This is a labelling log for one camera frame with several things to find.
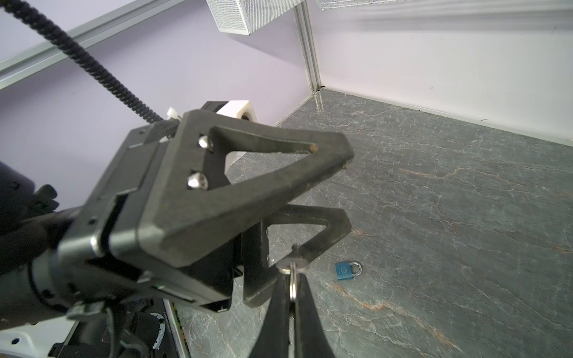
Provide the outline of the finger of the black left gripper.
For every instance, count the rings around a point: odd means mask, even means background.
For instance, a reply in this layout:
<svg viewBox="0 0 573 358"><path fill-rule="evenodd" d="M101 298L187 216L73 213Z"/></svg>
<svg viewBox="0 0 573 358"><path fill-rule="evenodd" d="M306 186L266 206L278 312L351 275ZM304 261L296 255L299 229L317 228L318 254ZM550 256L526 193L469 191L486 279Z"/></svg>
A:
<svg viewBox="0 0 573 358"><path fill-rule="evenodd" d="M242 234L243 303L259 307L271 298L280 260L311 263L351 229L342 209L295 204L256 223Z"/></svg>

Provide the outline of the silver key with ring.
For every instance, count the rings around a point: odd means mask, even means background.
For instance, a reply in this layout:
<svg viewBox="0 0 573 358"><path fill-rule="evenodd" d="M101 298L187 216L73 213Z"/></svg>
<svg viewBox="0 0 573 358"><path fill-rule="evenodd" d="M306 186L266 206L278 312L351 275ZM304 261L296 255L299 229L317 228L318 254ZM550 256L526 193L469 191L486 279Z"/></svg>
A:
<svg viewBox="0 0 573 358"><path fill-rule="evenodd" d="M301 246L294 244L291 253L275 264L277 270L288 277L289 281L289 309L290 314L295 317L295 307L298 302L298 292L300 276L309 267L309 261L303 258Z"/></svg>

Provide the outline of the white mesh box basket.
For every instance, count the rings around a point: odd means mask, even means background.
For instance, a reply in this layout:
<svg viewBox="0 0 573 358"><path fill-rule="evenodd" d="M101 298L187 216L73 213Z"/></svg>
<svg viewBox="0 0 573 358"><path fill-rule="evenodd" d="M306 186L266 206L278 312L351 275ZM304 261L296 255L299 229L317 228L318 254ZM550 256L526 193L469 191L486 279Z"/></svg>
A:
<svg viewBox="0 0 573 358"><path fill-rule="evenodd" d="M207 0L218 30L249 36L294 9L301 0Z"/></svg>

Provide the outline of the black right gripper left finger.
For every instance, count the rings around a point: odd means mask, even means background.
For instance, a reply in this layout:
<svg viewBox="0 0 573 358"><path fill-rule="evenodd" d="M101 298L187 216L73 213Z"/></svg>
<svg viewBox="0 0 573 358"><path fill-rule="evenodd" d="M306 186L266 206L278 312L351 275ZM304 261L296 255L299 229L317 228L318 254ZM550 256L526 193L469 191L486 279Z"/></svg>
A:
<svg viewBox="0 0 573 358"><path fill-rule="evenodd" d="M279 274L259 337L250 353L254 357L288 357L289 277Z"/></svg>

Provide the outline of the blue padlock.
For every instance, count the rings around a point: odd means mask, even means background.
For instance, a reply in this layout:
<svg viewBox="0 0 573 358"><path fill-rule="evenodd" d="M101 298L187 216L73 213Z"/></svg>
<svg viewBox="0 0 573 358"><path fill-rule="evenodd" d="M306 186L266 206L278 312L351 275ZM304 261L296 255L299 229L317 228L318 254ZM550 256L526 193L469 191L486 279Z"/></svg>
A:
<svg viewBox="0 0 573 358"><path fill-rule="evenodd" d="M337 280L352 280L363 272L363 266L358 261L346 261L335 264Z"/></svg>

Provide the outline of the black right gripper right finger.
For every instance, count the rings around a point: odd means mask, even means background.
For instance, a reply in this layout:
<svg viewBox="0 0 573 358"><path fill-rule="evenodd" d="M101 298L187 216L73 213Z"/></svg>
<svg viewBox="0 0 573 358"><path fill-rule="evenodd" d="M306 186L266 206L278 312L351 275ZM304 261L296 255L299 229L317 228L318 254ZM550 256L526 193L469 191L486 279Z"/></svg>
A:
<svg viewBox="0 0 573 358"><path fill-rule="evenodd" d="M320 321L306 276L295 275L292 316L295 357L334 357Z"/></svg>

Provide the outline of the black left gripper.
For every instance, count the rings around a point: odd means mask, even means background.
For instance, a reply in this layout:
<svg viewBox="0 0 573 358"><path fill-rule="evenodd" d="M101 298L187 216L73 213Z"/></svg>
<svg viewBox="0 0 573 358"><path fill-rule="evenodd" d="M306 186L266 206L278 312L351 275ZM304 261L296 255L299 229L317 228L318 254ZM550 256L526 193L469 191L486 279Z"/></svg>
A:
<svg viewBox="0 0 573 358"><path fill-rule="evenodd" d="M163 129L147 125L128 134L58 244L66 297L91 302L159 296L226 311L236 269L235 244L225 243L354 156L344 134L277 128L204 110L185 113L171 142ZM230 152L299 159L229 184Z"/></svg>

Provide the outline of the aluminium frame rails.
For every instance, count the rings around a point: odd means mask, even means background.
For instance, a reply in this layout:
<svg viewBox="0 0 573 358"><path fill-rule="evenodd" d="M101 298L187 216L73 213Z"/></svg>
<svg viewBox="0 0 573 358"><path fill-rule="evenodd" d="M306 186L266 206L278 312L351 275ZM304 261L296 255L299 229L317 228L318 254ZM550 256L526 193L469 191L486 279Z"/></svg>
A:
<svg viewBox="0 0 573 358"><path fill-rule="evenodd" d="M93 46L91 54L149 107L189 110L209 100L249 100L265 116L310 95L292 13L249 36L218 30L205 1L186 1ZM1 91L3 116L133 113L71 61Z"/></svg>

